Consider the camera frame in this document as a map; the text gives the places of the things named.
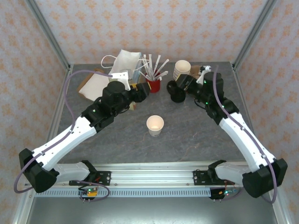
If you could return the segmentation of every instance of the aluminum frame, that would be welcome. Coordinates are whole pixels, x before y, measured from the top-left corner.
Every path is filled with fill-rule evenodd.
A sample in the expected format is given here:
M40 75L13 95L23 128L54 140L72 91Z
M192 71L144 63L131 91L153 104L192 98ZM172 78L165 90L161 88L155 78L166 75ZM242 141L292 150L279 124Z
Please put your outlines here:
M210 188L109 188L109 198L112 197L210 197ZM77 188L50 188L38 193L35 197L74 197L78 198L81 191ZM107 195L107 190L99 188L96 197Z
M233 66L235 69L238 69L238 67L242 64L242 61L244 60L249 49L251 48L254 40L258 36L261 28L263 27L264 23L266 22L266 20L268 18L268 16L271 14L272 9L276 2L277 2L277 0L268 0L267 3L265 4L260 16L258 17L251 32L249 33L239 55L237 56L235 62L233 63Z
M161 163L125 163L125 164L99 164L97 170L110 170L111 175L110 189L142 189L142 188L160 188L160 189L195 189L199 186L193 184L192 171L196 169L207 170L208 165L214 161L202 162L161 162ZM232 161L234 165L248 166L245 161ZM202 188L224 187L223 185L205 185ZM68 182L58 183L53 189L78 188L69 186ZM278 197L273 204L278 224L292 224L290 213L286 209L284 194L281 188L278 188ZM24 193L16 216L14 224L24 224L29 217L30 209L36 193L30 190Z
M71 64L70 68L66 70L66 72L64 74L63 83L65 83L66 78L73 72L73 68L74 68L74 65ZM60 122L62 111L64 108L63 87L64 87L64 85L61 85L60 90L59 90L59 96L58 96L58 99L56 102L55 112L53 114L52 123L51 123L48 137L47 137L47 142L50 141L51 139L55 138L57 135L57 132L58 132L59 122Z
M243 95L243 91L242 91L242 88L241 88L240 80L239 80L239 77L238 77L238 72L236 71L236 69L234 68L234 66L232 64L231 64L231 66L232 66L233 74L234 74L234 77L235 77L235 81L237 83L239 93L241 95L241 100L242 100L242 103L243 103L244 108L245 108L246 116L248 117L249 128L251 129L252 133L254 134L253 125L252 125L252 122L251 122L251 119L250 119L250 116L249 116L249 110L248 110L248 107L247 107L247 104L246 104L246 101L245 101L245 97Z
M31 9L38 24L40 25L41 29L45 33L46 37L48 38L51 46L53 47L53 50L55 51L55 53L57 54L57 56L59 58L60 63L64 66L65 69L68 69L70 64L68 63L63 51L61 50L54 34L51 31L50 26L48 25L46 19L44 18L36 1L35 0L25 0L25 2L27 3L28 7Z

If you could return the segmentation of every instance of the stacked paper cups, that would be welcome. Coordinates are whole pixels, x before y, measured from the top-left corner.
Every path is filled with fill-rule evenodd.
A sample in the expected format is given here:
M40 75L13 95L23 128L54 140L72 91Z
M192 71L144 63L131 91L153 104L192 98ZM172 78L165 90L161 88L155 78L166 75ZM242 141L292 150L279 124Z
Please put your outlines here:
M189 75L190 69L191 69L191 65L189 62L187 62L185 60L177 61L175 64L174 72L173 72L174 80L177 80L177 78L180 74Z

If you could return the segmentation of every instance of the red cup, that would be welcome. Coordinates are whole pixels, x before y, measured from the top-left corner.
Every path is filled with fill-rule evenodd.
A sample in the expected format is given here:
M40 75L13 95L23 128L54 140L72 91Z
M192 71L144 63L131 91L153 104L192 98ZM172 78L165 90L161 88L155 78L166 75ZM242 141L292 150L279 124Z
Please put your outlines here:
M158 92L160 90L161 87L161 81L160 79L158 79L157 81L150 81L148 79L146 79L146 81L149 83L151 90L151 93L155 93Z

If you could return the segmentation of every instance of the white plastic straw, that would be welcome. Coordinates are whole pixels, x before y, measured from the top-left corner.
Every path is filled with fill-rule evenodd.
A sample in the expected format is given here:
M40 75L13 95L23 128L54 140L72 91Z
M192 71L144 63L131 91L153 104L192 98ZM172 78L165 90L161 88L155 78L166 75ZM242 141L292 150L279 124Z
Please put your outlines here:
M145 66L145 64L143 64L143 66L139 67L138 69L134 69L133 71L139 70L139 69L141 69L141 68L144 67L144 66Z
M144 63L144 67L145 67L145 71L146 71L146 73L150 76L150 69L149 69L149 66L148 66L148 64L146 64L145 62L146 62L146 55L143 55L143 59L144 59L144 61L143 61L143 63Z
M152 63L152 60L151 60L151 54L149 54L149 72L150 72L150 76L154 79L153 63Z
M154 67L153 73L155 73L155 72L156 72L156 69L157 69L157 66L158 66L158 63L159 63L160 57L161 57L161 55L159 55L159 56L158 56L158 59L157 59L157 61L156 61L156 64L155 64L155 67Z
M168 71L162 72L160 75L156 76L155 79L158 80L159 77L166 76L168 74Z
M159 68L159 70L156 71L154 75L158 74L158 73L161 71L161 69L166 65L167 62L169 62L169 59L167 59L167 60L161 65L161 67Z
M145 74L143 74L141 71L139 71L139 73L141 74L141 75L143 75L147 80L149 80L149 81L152 81L151 79L150 79L150 77L149 76L146 76Z

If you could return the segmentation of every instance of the black bracket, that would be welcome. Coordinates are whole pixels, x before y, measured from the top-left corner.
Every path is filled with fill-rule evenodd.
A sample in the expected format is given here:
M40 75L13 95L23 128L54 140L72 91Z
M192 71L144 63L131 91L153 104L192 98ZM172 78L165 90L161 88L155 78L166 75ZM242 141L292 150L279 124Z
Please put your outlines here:
M33 158L32 151L24 149L19 153L20 166L23 168ZM45 170L41 163L34 160L24 172L25 177L31 183L37 193L42 193L52 187L59 172L55 169Z
M200 185L234 185L234 182L226 181L219 179L215 168L221 163L226 162L225 160L219 160L217 162L214 162L208 166L208 170L195 170L193 171L193 181L194 185L200 186Z
M105 186L110 186L111 181L111 171L97 171L95 174L95 178L93 180L89 180L88 182L100 183ZM70 186L82 186L81 183L76 181L69 181Z
M105 186L110 185L111 171L97 171L96 168L88 161L82 160L89 169L89 175L83 180L85 182L100 183ZM76 181L69 181L70 186L82 186L83 184Z

